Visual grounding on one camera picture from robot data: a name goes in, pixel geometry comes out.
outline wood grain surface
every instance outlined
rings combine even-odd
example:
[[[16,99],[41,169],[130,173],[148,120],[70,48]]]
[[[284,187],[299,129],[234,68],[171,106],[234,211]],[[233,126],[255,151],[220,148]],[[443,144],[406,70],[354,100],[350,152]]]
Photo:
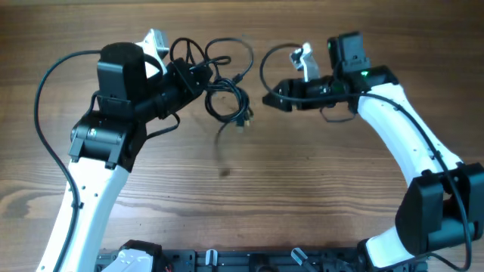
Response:
[[[481,1],[0,3],[0,271],[36,269],[64,191],[64,177],[33,126],[42,75],[70,52],[140,41],[150,28],[166,31],[170,41],[184,36],[205,45],[234,36],[249,42],[256,62],[240,85],[250,95],[255,122],[242,134],[233,126],[224,131],[221,153],[230,175],[220,177],[213,146],[220,124],[203,99],[185,107],[180,128],[149,140],[138,155],[103,248],[117,249],[129,239],[164,249],[354,246],[393,225],[405,182],[368,124],[359,117],[328,124],[316,110],[284,114],[262,105],[257,69],[265,52],[282,42],[311,42],[321,73],[328,74],[326,39],[361,30],[372,63],[392,69],[440,140],[465,162],[484,162]],[[222,71],[228,76],[247,65],[238,45],[217,45],[217,54],[233,57]],[[298,76],[287,54],[269,59],[269,84]],[[96,60],[63,64],[42,94],[42,128],[65,163],[70,129],[98,87]],[[229,111],[233,100],[219,96],[214,104]],[[341,105],[328,114],[348,113]],[[154,121],[148,129],[173,123]],[[464,260],[461,246],[442,254]],[[430,263],[431,271],[448,270]],[[473,244],[471,270],[484,270],[482,241]]]

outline metal clamp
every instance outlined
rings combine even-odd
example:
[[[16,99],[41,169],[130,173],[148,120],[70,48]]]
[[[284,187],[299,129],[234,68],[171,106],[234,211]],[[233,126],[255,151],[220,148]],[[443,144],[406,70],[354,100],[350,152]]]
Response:
[[[308,42],[291,53],[289,58],[298,71],[304,71],[305,82],[321,78],[319,66],[312,57],[311,45]]]
[[[136,45],[143,48],[145,54],[154,57],[161,64],[163,74],[166,73],[166,66],[162,59],[169,53],[168,38],[166,34],[158,29],[150,29],[148,34],[144,37],[143,42],[136,42]],[[146,63],[146,75],[150,78],[152,75],[158,73],[158,69],[153,65]]]
[[[216,267],[219,261],[219,253],[215,249],[209,249],[205,254],[205,265]]]
[[[308,261],[308,256],[300,248],[295,248],[290,252],[290,256],[296,263],[304,267],[308,272],[318,272]]]

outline wire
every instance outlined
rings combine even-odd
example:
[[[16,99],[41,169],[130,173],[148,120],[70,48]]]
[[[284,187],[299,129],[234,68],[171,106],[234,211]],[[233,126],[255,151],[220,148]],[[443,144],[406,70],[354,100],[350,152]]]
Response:
[[[91,103],[89,104],[88,110],[84,113],[84,116],[89,115],[89,113],[92,112],[92,109],[94,109],[94,103],[96,102],[96,97],[100,94],[100,91],[95,91],[94,94],[91,96]]]
[[[325,114],[323,113],[323,110],[324,110],[325,107],[321,107],[319,108],[319,113],[321,114],[321,116],[323,116],[323,119],[324,121],[326,122],[332,122],[332,123],[342,123],[342,122],[348,122],[348,121],[351,121],[353,120],[355,117],[356,117],[356,113],[352,113],[352,116],[351,117],[348,117],[348,118],[344,118],[344,119],[329,119],[325,116]]]
[[[163,68],[161,67],[160,62],[149,54],[144,54],[144,62],[155,66],[159,71],[163,71]]]
[[[466,247],[466,260],[464,263],[463,267],[457,267],[455,264],[452,264],[450,261],[447,259],[443,258],[440,255],[437,255],[436,253],[430,252],[426,254],[426,256],[431,256],[434,258],[439,259],[442,261],[444,264],[447,264],[450,268],[456,270],[456,271],[467,271],[469,270],[470,264],[472,262],[472,241],[470,238],[470,230],[469,230],[469,222],[467,220],[467,214],[464,208],[464,204],[462,202],[462,197],[459,194],[459,191],[455,185],[454,180],[452,179],[450,172],[448,171],[447,165],[444,163],[442,157],[440,156],[440,152],[435,148],[433,145],[432,141],[430,140],[429,136],[427,133],[425,133],[424,129],[420,126],[420,124],[417,122],[417,120],[400,104],[396,103],[393,100],[390,100],[389,98],[377,95],[377,94],[369,94],[369,93],[358,93],[358,94],[335,94],[327,97],[313,97],[313,98],[297,98],[297,97],[288,97],[285,95],[278,94],[277,92],[273,91],[272,89],[269,88],[267,85],[267,82],[264,79],[264,65],[265,62],[267,61],[268,57],[276,52],[277,50],[280,50],[282,48],[300,48],[299,45],[297,44],[284,44],[284,45],[278,45],[271,49],[262,59],[262,62],[260,64],[259,68],[259,76],[262,84],[264,85],[265,89],[275,97],[278,97],[280,99],[286,100],[286,101],[291,101],[291,102],[298,102],[298,103],[313,103],[313,102],[324,102],[324,101],[334,101],[334,100],[339,100],[339,99],[346,99],[346,98],[352,98],[352,97],[372,97],[378,100],[382,100],[387,102],[388,104],[392,105],[395,107],[396,110],[399,110],[403,115],[405,115],[410,122],[414,125],[414,127],[419,131],[419,133],[422,135],[422,138],[425,140],[427,145],[429,146],[430,150],[432,151],[434,157],[437,159],[437,162],[440,164],[442,168],[442,172],[444,173],[445,178],[447,179],[452,193],[455,196],[455,201],[457,202],[459,212],[461,214],[461,220],[463,223],[463,228],[464,228],[464,239],[465,239],[465,247]]]
[[[223,130],[228,126],[231,122],[236,122],[237,125],[243,126],[244,122],[253,118],[253,111],[250,109],[250,99],[249,95],[243,90],[242,88],[237,86],[244,76],[250,71],[254,63],[254,53],[252,47],[244,42],[243,40],[236,39],[236,38],[219,38],[213,39],[205,46],[205,51],[202,51],[202,48],[193,40],[188,38],[179,38],[176,39],[170,48],[170,60],[174,61],[173,51],[175,46],[179,42],[186,42],[187,43],[187,53],[185,56],[185,62],[193,64],[190,68],[191,70],[196,70],[201,68],[202,66],[209,66],[213,65],[215,68],[215,76],[213,82],[209,82],[207,87],[205,88],[206,96],[205,96],[205,109],[206,111],[217,119],[219,122],[223,123],[220,127],[219,131],[216,134],[214,140],[214,153],[217,162],[219,163],[219,175],[221,177],[227,176],[230,173],[230,169],[222,160],[222,155],[219,150],[219,138]],[[235,75],[232,79],[224,78],[220,75],[219,66],[229,65],[231,63],[231,57],[229,56],[220,56],[220,57],[209,57],[209,49],[212,45],[218,42],[236,42],[242,44],[248,51],[249,54],[249,64],[247,68],[242,72]],[[191,45],[194,45],[195,48],[200,52],[203,60],[199,63],[195,63]],[[214,108],[212,104],[212,98],[218,92],[226,92],[229,94],[233,94],[235,99],[237,100],[237,109],[233,113],[229,113],[226,115],[219,114]]]
[[[66,239],[64,241],[64,244],[62,245],[62,249],[60,250],[59,258],[57,259],[57,262],[54,267],[54,271],[59,271],[62,263],[64,262],[64,258],[66,256],[67,249],[69,248],[69,244],[71,242],[74,230],[76,229],[76,223],[77,223],[77,217],[79,213],[79,191],[76,186],[76,182],[74,181],[72,175],[69,173],[69,170],[67,170],[66,166],[62,163],[61,159],[59,156],[54,152],[50,144],[47,142],[45,139],[44,134],[42,133],[42,130],[40,128],[40,122],[39,122],[39,101],[40,101],[40,94],[42,92],[42,87],[45,84],[45,80],[47,80],[47,77],[52,73],[52,71],[59,66],[61,63],[63,63],[66,60],[69,60],[71,57],[76,57],[76,56],[81,56],[85,54],[99,54],[101,51],[99,50],[87,50],[87,51],[80,51],[72,54],[68,54],[66,57],[62,57],[59,59],[54,65],[52,65],[51,68],[47,70],[45,73],[44,77],[40,81],[39,87],[37,88],[36,92],[36,98],[34,101],[34,106],[33,106],[33,123],[34,126],[36,127],[36,132],[37,135],[40,138],[40,141],[44,145],[45,149],[48,151],[48,153],[52,156],[52,159],[59,165],[60,170],[64,173],[64,176],[67,179],[67,183],[70,186],[70,190],[73,194],[73,214],[72,217],[70,218],[70,224],[69,224],[69,229],[67,231]]]
[[[176,125],[171,126],[169,128],[160,129],[159,131],[152,132],[146,137],[146,140],[176,130],[180,125],[180,116],[178,116],[178,114],[176,113],[172,113],[172,115],[176,119]]]

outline black bracket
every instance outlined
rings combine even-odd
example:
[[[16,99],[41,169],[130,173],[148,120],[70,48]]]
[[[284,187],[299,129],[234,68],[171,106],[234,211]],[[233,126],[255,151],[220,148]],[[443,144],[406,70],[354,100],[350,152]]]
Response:
[[[331,96],[332,94],[335,94],[335,90],[331,89],[332,81],[333,77],[331,76],[313,79],[309,82],[304,82],[303,79],[285,79],[279,82],[273,91],[276,94],[292,98],[318,98]],[[293,107],[297,110],[313,110],[321,107],[327,107],[328,105],[334,105],[340,101],[326,100],[314,103],[300,103],[291,102],[289,100],[279,98],[273,94],[267,94],[262,98],[262,102],[267,106],[274,107],[284,112],[291,112]]]
[[[135,247],[135,249],[149,252],[154,247]],[[103,253],[96,261],[96,272],[102,270],[114,261],[116,252]],[[227,251],[218,252],[217,263],[206,265],[208,252],[193,250],[163,250],[161,256],[155,260],[153,271],[166,272],[169,267],[173,272],[308,272],[312,267],[317,272],[427,272],[426,259],[412,260],[405,264],[378,269],[366,264],[362,260],[360,250],[356,248],[323,248],[320,250],[306,250],[303,264],[299,265],[291,251]]]
[[[199,97],[213,74],[207,65],[194,69],[179,58],[168,65],[167,73],[160,70],[147,79],[147,60],[131,42],[102,49],[96,95],[99,111],[91,108],[73,128],[69,155],[74,162],[81,157],[99,159],[106,162],[106,168],[121,165],[130,172],[147,139],[146,123],[165,119]]]
[[[460,164],[450,171],[457,183],[469,221],[472,240],[482,236],[484,223],[484,168]],[[425,171],[414,178],[397,211],[395,224],[403,246],[421,255],[464,243],[464,230],[454,196],[442,173]]]

